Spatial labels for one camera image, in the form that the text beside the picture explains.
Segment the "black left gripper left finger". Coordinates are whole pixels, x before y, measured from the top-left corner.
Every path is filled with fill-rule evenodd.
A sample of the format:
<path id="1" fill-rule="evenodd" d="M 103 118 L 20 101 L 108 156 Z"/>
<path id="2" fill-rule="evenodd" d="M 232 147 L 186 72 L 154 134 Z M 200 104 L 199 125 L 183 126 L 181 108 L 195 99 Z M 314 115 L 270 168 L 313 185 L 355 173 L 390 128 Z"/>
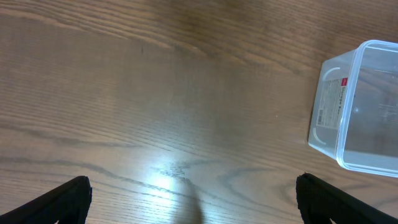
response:
<path id="1" fill-rule="evenodd" d="M 92 201 L 87 176 L 78 176 L 1 215 L 1 224 L 85 224 Z"/>

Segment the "clear plastic storage container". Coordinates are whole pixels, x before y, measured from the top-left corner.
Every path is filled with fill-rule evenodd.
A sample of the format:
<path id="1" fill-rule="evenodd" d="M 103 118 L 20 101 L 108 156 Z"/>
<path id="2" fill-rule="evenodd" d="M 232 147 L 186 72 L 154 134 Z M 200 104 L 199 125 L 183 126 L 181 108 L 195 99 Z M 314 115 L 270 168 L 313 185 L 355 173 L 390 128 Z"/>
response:
<path id="1" fill-rule="evenodd" d="M 397 177 L 397 44 L 368 40 L 323 62 L 308 144 L 356 172 Z"/>

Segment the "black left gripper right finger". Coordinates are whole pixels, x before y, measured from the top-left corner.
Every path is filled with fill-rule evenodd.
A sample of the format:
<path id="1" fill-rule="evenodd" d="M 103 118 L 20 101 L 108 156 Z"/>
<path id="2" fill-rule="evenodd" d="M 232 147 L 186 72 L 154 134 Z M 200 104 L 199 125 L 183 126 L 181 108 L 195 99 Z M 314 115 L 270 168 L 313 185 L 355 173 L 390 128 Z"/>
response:
<path id="1" fill-rule="evenodd" d="M 297 177 L 298 209 L 304 224 L 397 224 L 397 219 L 318 177 Z"/>

